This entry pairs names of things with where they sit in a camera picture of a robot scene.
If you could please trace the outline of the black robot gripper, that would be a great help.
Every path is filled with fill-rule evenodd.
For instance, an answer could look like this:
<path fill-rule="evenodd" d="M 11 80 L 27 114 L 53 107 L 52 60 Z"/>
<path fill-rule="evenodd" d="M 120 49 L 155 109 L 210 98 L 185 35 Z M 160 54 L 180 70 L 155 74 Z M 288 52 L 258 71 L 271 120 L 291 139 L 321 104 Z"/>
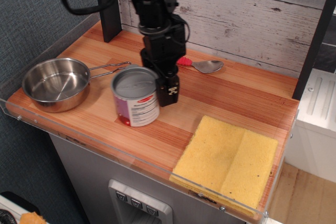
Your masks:
<path fill-rule="evenodd" d="M 144 36 L 144 48 L 140 53 L 142 64 L 159 76 L 155 84 L 161 107 L 178 102 L 180 80 L 176 63 L 186 54 L 189 39 L 185 36 L 186 29 L 189 29 L 188 23 L 177 14 L 171 15 L 163 27 L 140 26 L 140 33 Z"/>

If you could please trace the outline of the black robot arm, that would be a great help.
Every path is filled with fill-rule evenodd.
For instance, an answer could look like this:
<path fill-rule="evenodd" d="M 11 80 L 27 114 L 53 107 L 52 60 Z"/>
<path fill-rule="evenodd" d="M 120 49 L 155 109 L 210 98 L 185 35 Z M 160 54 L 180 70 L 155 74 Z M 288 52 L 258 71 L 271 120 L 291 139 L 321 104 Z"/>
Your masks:
<path fill-rule="evenodd" d="M 177 0 L 131 0 L 143 35 L 142 64 L 157 74 L 156 93 L 161 107 L 178 101 L 177 61 L 186 54 L 187 22 L 174 13 Z"/>

